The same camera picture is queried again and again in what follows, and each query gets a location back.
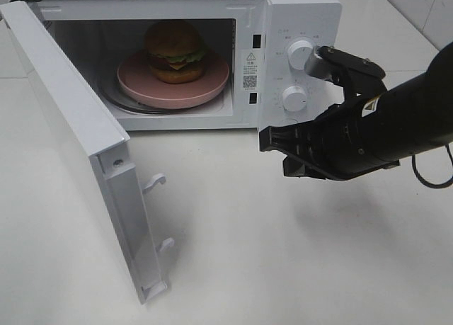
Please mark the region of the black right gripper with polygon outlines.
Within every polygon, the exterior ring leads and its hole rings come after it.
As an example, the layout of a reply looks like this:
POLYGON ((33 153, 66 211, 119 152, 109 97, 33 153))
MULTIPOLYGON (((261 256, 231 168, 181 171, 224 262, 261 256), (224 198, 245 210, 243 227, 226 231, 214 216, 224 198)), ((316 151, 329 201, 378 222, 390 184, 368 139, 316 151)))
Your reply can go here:
POLYGON ((384 70, 368 59, 317 46, 304 71, 341 87, 344 102, 331 105, 313 121, 266 127, 259 132, 260 150, 287 154, 283 169, 288 177, 344 181, 381 168, 384 161, 366 144, 359 124, 365 103, 386 90, 384 70))

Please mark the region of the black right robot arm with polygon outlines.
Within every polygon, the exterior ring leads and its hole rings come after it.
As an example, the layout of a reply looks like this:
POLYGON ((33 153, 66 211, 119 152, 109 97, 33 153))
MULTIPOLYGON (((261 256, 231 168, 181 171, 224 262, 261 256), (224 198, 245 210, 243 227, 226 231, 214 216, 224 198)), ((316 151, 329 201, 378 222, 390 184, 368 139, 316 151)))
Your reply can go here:
POLYGON ((340 86, 344 100, 308 122, 260 132, 261 151, 285 155, 286 177, 347 181, 452 141, 451 46, 393 89, 377 64, 329 46, 316 47, 305 70, 340 86))

